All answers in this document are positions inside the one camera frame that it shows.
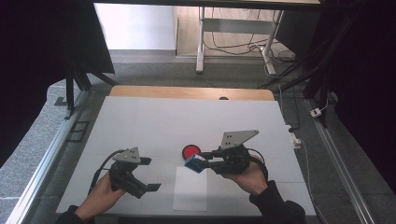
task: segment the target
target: wooden floor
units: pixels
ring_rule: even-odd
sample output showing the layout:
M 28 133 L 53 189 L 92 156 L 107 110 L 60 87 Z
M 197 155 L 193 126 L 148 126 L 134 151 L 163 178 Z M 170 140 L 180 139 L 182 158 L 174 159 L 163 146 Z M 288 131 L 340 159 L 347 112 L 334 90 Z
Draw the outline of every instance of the wooden floor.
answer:
M 196 56 L 198 49 L 199 37 L 199 8 L 198 7 L 176 7 L 177 15 L 177 56 Z M 219 8 L 206 7 L 206 18 L 223 18 L 223 19 L 238 19 L 238 20 L 261 20 L 271 21 L 273 19 L 273 10 L 259 10 L 259 9 L 242 9 L 242 8 Z M 249 51 L 249 46 L 265 44 L 268 35 L 251 35 L 251 34 L 226 34 L 226 33 L 211 33 L 205 32 L 204 41 L 207 45 L 204 49 L 205 56 L 239 56 L 239 57 L 261 57 L 258 49 Z M 244 45 L 237 48 L 217 48 L 225 46 Z M 223 49 L 233 54 L 221 52 Z M 286 48 L 280 44 L 275 43 L 272 46 L 274 54 L 277 55 L 280 51 Z

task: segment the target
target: black sleeve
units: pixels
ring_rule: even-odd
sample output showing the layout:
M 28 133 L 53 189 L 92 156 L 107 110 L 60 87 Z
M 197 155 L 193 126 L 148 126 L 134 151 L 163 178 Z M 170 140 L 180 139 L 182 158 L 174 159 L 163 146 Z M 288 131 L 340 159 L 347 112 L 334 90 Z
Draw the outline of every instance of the black sleeve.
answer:
M 264 223 L 268 224 L 304 224 L 305 210 L 292 201 L 284 202 L 274 180 L 268 182 L 268 188 L 258 196 L 250 195 L 250 201 L 262 212 Z
M 84 224 L 84 222 L 75 214 L 77 209 L 77 206 L 70 205 L 69 209 L 65 213 L 61 214 L 55 224 Z

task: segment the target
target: red button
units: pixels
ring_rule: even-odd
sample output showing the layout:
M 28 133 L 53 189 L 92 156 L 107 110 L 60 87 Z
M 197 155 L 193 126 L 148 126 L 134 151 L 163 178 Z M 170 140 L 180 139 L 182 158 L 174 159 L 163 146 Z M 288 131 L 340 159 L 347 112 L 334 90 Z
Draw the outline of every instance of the red button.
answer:
M 181 154 L 183 156 L 183 159 L 186 160 L 190 156 L 192 156 L 193 154 L 199 154 L 199 153 L 201 153 L 201 149 L 198 148 L 198 146 L 196 146 L 196 145 L 188 145 L 188 146 L 183 148 L 183 151 L 182 151 Z

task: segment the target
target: white tabletop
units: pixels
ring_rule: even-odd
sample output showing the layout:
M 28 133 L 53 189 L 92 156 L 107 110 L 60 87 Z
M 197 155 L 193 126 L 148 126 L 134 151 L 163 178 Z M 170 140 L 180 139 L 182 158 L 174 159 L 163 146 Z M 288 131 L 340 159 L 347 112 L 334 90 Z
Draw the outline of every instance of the white tabletop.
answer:
M 70 179 L 57 213 L 70 204 L 80 205 L 87 196 L 96 169 L 118 149 L 138 147 L 149 166 L 134 171 L 145 184 L 162 183 L 141 199 L 124 195 L 108 214 L 120 216 L 260 216 L 248 194 L 234 182 L 206 170 L 206 209 L 174 210 L 177 167 L 184 161 L 184 146 L 202 151 L 217 149 L 224 132 L 259 130 L 244 145 L 260 151 L 286 200 L 299 203 L 307 215 L 315 210 L 309 199 L 299 164 L 291 147 L 278 103 L 275 101 L 218 101 L 108 96 L 94 124 L 87 145 Z

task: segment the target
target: white wall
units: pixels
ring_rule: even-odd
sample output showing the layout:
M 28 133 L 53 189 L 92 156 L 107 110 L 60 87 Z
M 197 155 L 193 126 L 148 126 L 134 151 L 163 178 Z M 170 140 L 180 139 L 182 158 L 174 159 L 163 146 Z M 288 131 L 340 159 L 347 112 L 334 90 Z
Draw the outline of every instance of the white wall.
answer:
M 109 49 L 176 49 L 174 7 L 95 4 Z

